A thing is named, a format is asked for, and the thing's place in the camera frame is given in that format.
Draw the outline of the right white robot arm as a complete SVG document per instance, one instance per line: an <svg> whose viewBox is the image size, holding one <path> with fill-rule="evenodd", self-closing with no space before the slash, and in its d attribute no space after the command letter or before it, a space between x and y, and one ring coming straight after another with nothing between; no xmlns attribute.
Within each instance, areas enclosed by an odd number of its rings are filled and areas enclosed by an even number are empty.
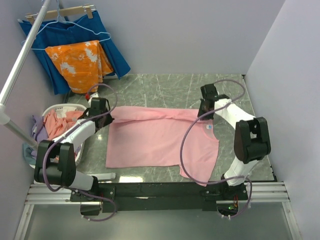
<svg viewBox="0 0 320 240"><path fill-rule="evenodd" d="M233 150L235 158L229 169L222 176L227 179L219 187L222 198L230 200L237 194L237 187L245 180L252 168L271 152L271 142L267 120L255 117L238 107L225 94L219 94L213 83L200 88L202 98L198 117L212 120L214 115L222 117L234 128Z"/></svg>

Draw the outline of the pink t-shirt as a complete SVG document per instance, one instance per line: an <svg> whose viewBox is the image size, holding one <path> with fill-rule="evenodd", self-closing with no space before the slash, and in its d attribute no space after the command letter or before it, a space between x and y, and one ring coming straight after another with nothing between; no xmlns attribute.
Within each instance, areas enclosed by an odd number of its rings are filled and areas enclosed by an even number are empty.
<svg viewBox="0 0 320 240"><path fill-rule="evenodd" d="M119 106L111 116L107 168L179 166L184 178L210 180L219 153L213 125L198 121L183 140L198 110Z"/></svg>

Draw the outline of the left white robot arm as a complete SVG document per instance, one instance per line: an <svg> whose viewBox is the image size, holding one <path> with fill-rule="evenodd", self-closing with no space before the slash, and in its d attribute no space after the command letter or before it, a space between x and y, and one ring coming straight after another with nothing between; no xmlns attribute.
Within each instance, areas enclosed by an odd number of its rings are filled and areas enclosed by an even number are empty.
<svg viewBox="0 0 320 240"><path fill-rule="evenodd" d="M107 99L94 97L90 107L81 113L70 129L53 140L42 140L38 145L34 180L81 190L88 201L96 200L100 195L98 178L77 170L75 150L114 121L112 110Z"/></svg>

